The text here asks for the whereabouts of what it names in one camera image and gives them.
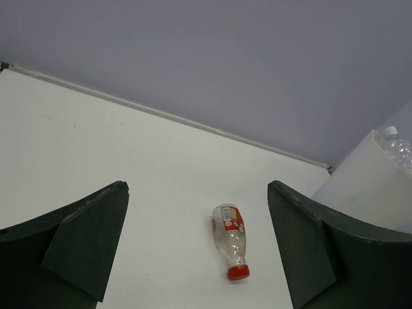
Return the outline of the clear bottle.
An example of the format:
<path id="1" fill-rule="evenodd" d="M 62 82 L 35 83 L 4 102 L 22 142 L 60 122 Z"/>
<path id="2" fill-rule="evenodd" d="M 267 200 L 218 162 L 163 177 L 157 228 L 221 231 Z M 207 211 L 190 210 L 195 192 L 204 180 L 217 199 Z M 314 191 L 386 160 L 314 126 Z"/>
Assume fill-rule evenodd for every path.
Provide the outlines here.
<path id="1" fill-rule="evenodd" d="M 411 144 L 404 140 L 395 126 L 381 132 L 381 148 L 408 175 L 411 176 Z"/>

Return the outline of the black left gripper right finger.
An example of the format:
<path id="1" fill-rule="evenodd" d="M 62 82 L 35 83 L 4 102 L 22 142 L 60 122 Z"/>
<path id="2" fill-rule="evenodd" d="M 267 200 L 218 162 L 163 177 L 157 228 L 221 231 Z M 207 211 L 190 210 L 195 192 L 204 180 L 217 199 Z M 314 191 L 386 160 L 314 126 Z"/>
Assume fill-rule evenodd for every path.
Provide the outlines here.
<path id="1" fill-rule="evenodd" d="M 317 203 L 282 182 L 268 208 L 294 308 L 410 308 L 411 235 Z"/>

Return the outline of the red cap small bottle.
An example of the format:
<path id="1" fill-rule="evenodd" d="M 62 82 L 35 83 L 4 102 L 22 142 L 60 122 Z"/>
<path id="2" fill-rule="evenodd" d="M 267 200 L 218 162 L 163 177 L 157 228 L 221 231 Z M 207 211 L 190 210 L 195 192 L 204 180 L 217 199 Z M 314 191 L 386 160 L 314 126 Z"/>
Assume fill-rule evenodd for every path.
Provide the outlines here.
<path id="1" fill-rule="evenodd" d="M 230 281 L 250 275 L 245 261 L 247 237 L 245 224 L 239 209 L 233 204 L 222 204 L 212 212 L 212 234 L 214 244 L 227 267 Z"/>

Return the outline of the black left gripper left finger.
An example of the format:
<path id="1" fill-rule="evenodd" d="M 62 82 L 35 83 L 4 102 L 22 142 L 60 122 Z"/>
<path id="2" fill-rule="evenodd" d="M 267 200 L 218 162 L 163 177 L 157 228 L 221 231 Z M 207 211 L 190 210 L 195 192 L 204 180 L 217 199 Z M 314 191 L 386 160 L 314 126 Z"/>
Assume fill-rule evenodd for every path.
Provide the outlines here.
<path id="1" fill-rule="evenodd" d="M 1 229 L 1 308 L 96 308 L 126 218 L 117 181 L 65 207 Z"/>

